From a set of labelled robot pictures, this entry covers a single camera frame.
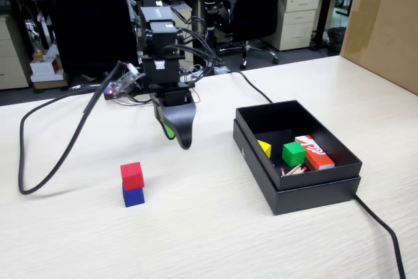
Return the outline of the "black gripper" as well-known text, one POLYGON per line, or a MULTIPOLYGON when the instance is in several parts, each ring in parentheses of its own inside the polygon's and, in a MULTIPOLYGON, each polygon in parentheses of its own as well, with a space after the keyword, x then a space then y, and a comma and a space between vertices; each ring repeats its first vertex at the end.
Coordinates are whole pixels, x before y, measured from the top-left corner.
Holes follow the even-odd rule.
POLYGON ((190 87, 184 82, 150 84, 148 93, 154 115, 169 140, 177 139, 188 150, 192 143, 196 106, 190 87))

